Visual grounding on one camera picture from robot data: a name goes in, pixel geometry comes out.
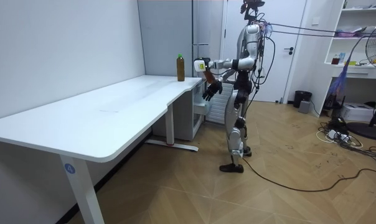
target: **blue circular label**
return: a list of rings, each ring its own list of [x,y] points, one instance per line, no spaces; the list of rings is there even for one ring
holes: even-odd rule
[[[65,169],[66,169],[66,171],[67,171],[69,174],[74,174],[74,173],[76,173],[75,168],[74,168],[72,165],[70,165],[70,164],[65,164]]]

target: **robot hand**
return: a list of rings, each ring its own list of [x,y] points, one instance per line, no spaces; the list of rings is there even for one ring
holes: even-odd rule
[[[209,85],[202,97],[204,100],[210,101],[217,92],[219,94],[223,92],[223,84],[218,80]]]

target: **fan stand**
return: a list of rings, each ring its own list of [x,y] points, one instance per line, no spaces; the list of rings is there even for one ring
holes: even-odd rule
[[[359,122],[347,123],[347,129],[359,136],[376,140],[376,113],[369,124]]]

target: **white door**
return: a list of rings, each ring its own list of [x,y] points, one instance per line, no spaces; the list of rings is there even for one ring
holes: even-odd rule
[[[299,27],[303,18],[306,0],[265,0],[265,5],[259,8],[259,13],[264,12],[264,19],[275,24],[286,24]],[[245,14],[240,14],[242,0],[227,1],[227,20],[225,23],[224,59],[236,58],[237,40],[241,30],[248,21],[243,20]],[[290,29],[280,26],[273,26],[274,30],[298,33],[297,29]],[[297,35],[272,33],[271,38],[275,41],[275,60],[270,75],[264,85],[260,87],[255,101],[275,102],[284,97],[289,71],[292,64],[294,50],[296,49]],[[263,64],[264,76],[266,75],[273,56],[273,43],[270,40],[265,42],[265,60]]]

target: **desk foot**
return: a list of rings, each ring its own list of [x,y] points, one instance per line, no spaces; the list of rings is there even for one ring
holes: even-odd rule
[[[158,146],[175,147],[175,148],[178,148],[178,149],[185,149],[185,150],[190,150],[190,151],[195,151],[195,152],[197,152],[199,150],[199,148],[195,147],[195,146],[187,146],[187,145],[183,145],[183,144],[168,145],[164,141],[158,141],[158,140],[152,140],[152,139],[148,139],[145,143],[155,144],[155,145],[158,145]]]
[[[61,160],[84,222],[104,224],[86,162],[62,155]]]

